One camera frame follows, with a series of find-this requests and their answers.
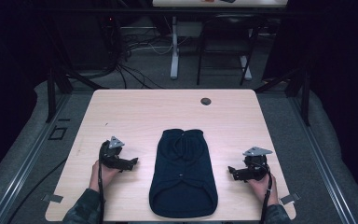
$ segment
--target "person's hand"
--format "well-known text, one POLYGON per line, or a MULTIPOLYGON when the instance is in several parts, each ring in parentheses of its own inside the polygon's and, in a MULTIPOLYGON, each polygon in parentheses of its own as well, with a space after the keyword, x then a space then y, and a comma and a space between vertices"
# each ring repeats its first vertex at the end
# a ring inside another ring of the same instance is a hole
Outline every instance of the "person's hand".
MULTIPOLYGON (((89 179, 89 189, 93 189, 97 192, 100 192, 98 187, 98 169, 99 169, 99 161, 96 161, 92 165, 92 173, 91 178, 89 179)), ((101 164, 102 169, 102 180, 103 180, 103 188, 112 182, 113 177, 120 172, 118 169, 110 169, 107 168, 105 165, 101 164)))
MULTIPOLYGON (((267 206, 278 204, 278 191, 275 176, 272 177, 271 193, 269 195, 267 206)), ((257 181, 254 179, 247 180, 249 185, 252 187, 255 196, 262 203, 266 197, 267 188, 269 187, 269 176, 265 175, 261 180, 257 181)))

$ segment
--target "black curtain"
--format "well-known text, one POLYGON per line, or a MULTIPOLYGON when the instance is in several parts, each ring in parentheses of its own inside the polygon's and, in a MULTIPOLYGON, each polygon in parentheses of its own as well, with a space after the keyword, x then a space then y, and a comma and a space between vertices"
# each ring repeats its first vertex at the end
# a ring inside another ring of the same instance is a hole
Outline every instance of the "black curtain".
POLYGON ((263 78, 283 76, 307 53, 315 53, 311 89, 323 103, 337 132, 342 160, 358 184, 358 1, 292 0, 288 10, 327 13, 320 20, 282 21, 263 78))
POLYGON ((34 87, 46 80, 51 57, 25 2, 0 0, 0 161, 32 115, 34 87))

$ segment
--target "desk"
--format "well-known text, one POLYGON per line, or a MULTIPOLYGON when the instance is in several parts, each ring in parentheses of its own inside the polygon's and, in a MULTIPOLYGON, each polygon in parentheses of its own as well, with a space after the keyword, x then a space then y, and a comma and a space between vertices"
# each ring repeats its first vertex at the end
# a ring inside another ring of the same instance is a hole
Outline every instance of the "desk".
MULTIPOLYGON (((261 203, 252 189, 235 181, 227 167, 245 168, 242 152, 253 146, 275 151, 254 91, 251 90, 100 90, 94 92, 86 115, 50 202, 46 219, 60 221, 88 187, 91 165, 101 143, 114 135, 126 145, 123 159, 139 158, 131 172, 115 177, 105 191, 105 220, 207 221, 258 220, 261 203), (210 105, 200 100, 211 99, 210 105), (219 202, 207 217, 174 219, 155 215, 148 203, 157 145, 164 130, 201 129, 208 144, 219 202)), ((289 194, 275 153, 267 155, 279 195, 289 194)), ((285 206, 290 218, 292 204, 285 206)))
MULTIPOLYGON (((271 7, 284 8, 287 0, 236 0, 234 3, 227 3, 220 0, 205 2, 203 0, 153 0, 154 7, 271 7)), ((177 20, 172 18, 172 63, 171 79, 178 78, 179 48, 177 47, 177 20)), ((246 59, 241 57, 241 64, 246 64, 246 59)), ((246 80, 252 79, 250 71, 246 72, 246 80)))

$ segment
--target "white desk leg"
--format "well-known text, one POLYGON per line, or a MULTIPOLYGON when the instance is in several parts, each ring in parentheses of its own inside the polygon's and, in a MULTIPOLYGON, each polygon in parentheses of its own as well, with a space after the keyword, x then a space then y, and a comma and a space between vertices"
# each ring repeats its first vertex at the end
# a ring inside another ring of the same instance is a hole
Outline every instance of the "white desk leg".
MULTIPOLYGON (((241 56, 240 57, 241 59, 241 65, 242 67, 244 67, 246 65, 246 57, 245 56, 241 56)), ((251 74, 251 70, 249 69, 249 66, 248 66, 248 69, 246 70, 246 73, 245 73, 245 80, 246 81, 251 81, 252 80, 252 74, 251 74)))
POLYGON ((176 17, 172 18, 172 64, 171 64, 171 79, 178 78, 179 65, 179 48, 178 48, 178 34, 176 30, 176 17))

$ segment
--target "folded garment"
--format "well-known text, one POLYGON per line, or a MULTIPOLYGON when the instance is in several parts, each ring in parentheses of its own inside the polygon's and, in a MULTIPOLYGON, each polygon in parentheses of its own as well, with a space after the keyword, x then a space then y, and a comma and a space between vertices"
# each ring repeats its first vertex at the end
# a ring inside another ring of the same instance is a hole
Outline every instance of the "folded garment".
POLYGON ((204 217, 215 211, 217 199, 203 132, 164 131, 149 192, 152 211, 162 217, 204 217))

